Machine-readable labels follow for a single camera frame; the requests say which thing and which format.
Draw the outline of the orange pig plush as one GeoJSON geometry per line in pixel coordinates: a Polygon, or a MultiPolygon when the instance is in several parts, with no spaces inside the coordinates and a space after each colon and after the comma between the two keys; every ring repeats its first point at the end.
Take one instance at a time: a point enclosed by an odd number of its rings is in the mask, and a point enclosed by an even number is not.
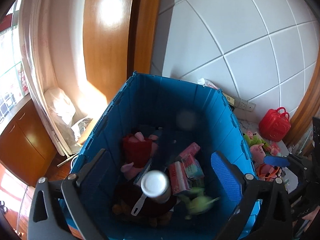
{"type": "Polygon", "coordinates": [[[257,169],[258,178],[262,181],[274,181],[281,176],[281,173],[281,167],[268,164],[261,164],[257,169]]]}

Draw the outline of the white cylindrical bottle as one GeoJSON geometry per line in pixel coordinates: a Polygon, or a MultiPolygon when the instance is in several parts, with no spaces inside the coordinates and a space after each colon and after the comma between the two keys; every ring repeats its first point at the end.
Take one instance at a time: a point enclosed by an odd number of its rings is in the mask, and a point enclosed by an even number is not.
{"type": "Polygon", "coordinates": [[[158,203],[165,203],[171,196],[171,187],[168,176],[161,171],[152,170],[147,172],[141,180],[143,193],[158,203]]]}

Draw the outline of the blue feather duster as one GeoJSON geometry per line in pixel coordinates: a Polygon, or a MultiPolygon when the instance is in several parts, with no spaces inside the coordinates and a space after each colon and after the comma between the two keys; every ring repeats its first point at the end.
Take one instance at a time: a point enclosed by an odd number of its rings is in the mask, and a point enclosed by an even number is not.
{"type": "MultiPolygon", "coordinates": [[[[145,165],[145,167],[142,169],[142,171],[139,173],[139,175],[137,176],[137,178],[134,181],[134,185],[141,187],[141,182],[142,182],[142,178],[143,176],[149,172],[150,170],[150,166],[152,164],[152,159],[150,159],[147,164],[145,165]]],[[[134,205],[132,211],[131,211],[131,215],[133,216],[137,216],[140,212],[140,210],[143,207],[143,204],[145,202],[145,199],[147,198],[147,196],[145,194],[142,194],[139,198],[139,200],[137,200],[136,204],[134,205]]]]}

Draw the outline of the pink pig plush green dress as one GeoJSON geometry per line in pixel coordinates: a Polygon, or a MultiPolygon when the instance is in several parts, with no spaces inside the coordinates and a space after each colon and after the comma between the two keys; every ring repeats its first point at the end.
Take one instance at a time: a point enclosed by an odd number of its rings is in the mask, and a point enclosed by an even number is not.
{"type": "Polygon", "coordinates": [[[266,154],[263,149],[263,144],[253,145],[249,149],[252,154],[253,161],[258,165],[263,164],[264,158],[266,157],[266,154]]]}

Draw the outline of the red toy suitcase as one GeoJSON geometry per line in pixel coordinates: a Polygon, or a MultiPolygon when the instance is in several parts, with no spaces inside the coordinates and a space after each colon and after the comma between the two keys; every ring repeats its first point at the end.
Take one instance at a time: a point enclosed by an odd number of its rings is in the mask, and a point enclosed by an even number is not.
{"type": "Polygon", "coordinates": [[[289,118],[285,107],[269,109],[258,124],[260,135],[271,141],[281,141],[291,128],[289,118]]]}

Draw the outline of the green frog plush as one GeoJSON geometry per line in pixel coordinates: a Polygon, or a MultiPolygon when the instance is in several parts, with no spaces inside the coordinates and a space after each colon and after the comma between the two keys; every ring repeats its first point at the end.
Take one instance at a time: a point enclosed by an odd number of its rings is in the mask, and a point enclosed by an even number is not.
{"type": "Polygon", "coordinates": [[[249,147],[265,143],[258,133],[248,131],[247,133],[244,133],[243,136],[249,147]]]}

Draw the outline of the pink teal carton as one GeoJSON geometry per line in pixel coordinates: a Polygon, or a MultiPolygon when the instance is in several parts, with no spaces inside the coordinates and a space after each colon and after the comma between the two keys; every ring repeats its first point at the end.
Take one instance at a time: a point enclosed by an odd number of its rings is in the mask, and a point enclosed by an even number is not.
{"type": "Polygon", "coordinates": [[[185,174],[189,179],[197,180],[204,177],[199,162],[192,155],[183,158],[182,164],[184,166],[185,174]]]}

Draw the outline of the blue plastic storage crate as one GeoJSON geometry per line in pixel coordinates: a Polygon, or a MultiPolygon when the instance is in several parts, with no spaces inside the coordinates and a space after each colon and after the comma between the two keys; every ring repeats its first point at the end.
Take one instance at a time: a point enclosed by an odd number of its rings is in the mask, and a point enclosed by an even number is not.
{"type": "Polygon", "coordinates": [[[159,148],[151,168],[165,170],[191,143],[200,151],[196,159],[204,171],[206,192],[220,196],[214,208],[191,220],[182,217],[179,205],[169,224],[162,229],[147,226],[153,211],[167,204],[148,201],[137,218],[113,218],[118,224],[117,239],[216,239],[233,213],[236,202],[228,198],[211,165],[214,152],[222,153],[244,174],[254,174],[252,156],[237,118],[220,90],[196,83],[148,74],[133,74],[103,113],[79,155],[85,150],[118,150],[118,182],[112,204],[119,193],[120,167],[125,160],[123,138],[134,131],[161,130],[159,148]]]}

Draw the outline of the red dress pig plush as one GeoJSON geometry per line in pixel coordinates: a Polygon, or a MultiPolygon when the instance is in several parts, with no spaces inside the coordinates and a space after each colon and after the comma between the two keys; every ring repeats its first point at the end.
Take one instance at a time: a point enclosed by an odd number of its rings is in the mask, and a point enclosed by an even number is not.
{"type": "Polygon", "coordinates": [[[120,168],[127,180],[131,180],[139,174],[158,148],[159,136],[151,134],[144,137],[141,132],[129,134],[123,138],[123,150],[125,163],[120,168]]]}

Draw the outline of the pink tissue pack on box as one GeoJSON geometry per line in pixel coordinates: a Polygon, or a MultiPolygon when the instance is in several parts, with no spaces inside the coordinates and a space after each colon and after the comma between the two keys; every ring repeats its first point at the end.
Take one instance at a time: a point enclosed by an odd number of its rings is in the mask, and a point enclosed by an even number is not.
{"type": "Polygon", "coordinates": [[[219,90],[219,87],[217,87],[216,85],[214,85],[211,81],[204,79],[204,78],[200,78],[198,79],[197,83],[199,85],[202,85],[203,87],[209,87],[215,90],[219,90]]]}

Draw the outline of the beige curtain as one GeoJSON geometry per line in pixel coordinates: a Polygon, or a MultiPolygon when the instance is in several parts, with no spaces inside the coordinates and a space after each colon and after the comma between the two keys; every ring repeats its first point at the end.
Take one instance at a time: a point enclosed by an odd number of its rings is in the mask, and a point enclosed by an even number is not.
{"type": "Polygon", "coordinates": [[[18,33],[22,64],[36,110],[61,155],[79,146],[65,138],[50,114],[44,94],[60,88],[75,107],[72,121],[88,114],[83,103],[87,85],[84,46],[85,0],[22,0],[18,33]]]}

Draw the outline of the wall socket strip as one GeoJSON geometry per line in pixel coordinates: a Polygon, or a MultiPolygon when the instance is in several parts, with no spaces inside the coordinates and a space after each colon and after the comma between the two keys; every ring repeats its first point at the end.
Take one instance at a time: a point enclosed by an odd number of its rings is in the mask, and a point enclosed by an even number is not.
{"type": "Polygon", "coordinates": [[[244,111],[252,112],[255,109],[256,104],[246,101],[241,98],[234,98],[234,107],[242,109],[244,111]]]}

